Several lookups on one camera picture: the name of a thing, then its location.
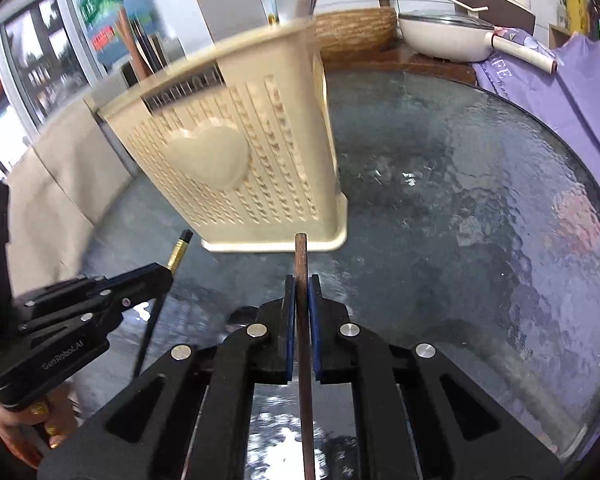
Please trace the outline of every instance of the round glass tabletop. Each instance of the round glass tabletop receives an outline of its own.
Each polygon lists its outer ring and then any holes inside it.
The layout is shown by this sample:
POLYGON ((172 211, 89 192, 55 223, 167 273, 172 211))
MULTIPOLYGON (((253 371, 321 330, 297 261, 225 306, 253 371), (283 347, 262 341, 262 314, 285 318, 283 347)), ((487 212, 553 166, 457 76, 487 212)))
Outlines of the round glass tabletop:
MULTIPOLYGON (((349 237, 310 253, 326 298, 392 344, 425 337, 563 459, 600 417, 600 191, 545 126, 496 96, 407 73, 328 75, 349 237)), ((96 230, 88 274, 166 262, 184 220, 142 176, 96 230)), ((209 253, 194 236, 146 364, 214 345, 237 307, 280 298, 291 254, 209 253)), ((146 319, 76 376, 93 413, 130 378, 146 319)), ((322 478, 356 478, 348 386, 314 389, 322 478)), ((257 386, 246 475, 300 478, 298 384, 257 386)))

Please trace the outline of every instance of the beige curtain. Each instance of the beige curtain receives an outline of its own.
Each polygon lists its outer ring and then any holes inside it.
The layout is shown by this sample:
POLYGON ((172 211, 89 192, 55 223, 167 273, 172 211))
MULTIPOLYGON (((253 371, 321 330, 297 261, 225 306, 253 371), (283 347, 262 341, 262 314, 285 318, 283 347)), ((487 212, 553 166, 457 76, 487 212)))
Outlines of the beige curtain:
POLYGON ((130 180, 81 98, 53 115, 7 180, 14 295, 75 276, 95 227, 130 180))

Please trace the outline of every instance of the green sign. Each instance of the green sign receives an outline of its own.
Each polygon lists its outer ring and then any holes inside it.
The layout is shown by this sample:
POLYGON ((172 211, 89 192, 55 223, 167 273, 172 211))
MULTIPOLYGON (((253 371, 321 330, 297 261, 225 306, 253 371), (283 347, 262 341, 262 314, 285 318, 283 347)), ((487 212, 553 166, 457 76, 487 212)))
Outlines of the green sign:
POLYGON ((89 27, 105 15, 118 10, 122 6, 122 0, 81 0, 80 12, 84 24, 89 27))

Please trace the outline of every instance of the white frying pan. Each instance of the white frying pan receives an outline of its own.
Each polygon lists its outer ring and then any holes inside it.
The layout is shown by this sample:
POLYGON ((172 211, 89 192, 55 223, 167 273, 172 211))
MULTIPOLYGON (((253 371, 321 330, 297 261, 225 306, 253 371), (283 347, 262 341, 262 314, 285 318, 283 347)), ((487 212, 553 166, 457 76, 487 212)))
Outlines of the white frying pan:
POLYGON ((496 49, 524 59, 549 74, 555 73, 558 67, 554 59, 499 37, 493 25, 480 18, 440 10, 416 10, 398 17, 404 41, 427 56, 479 62, 496 49))

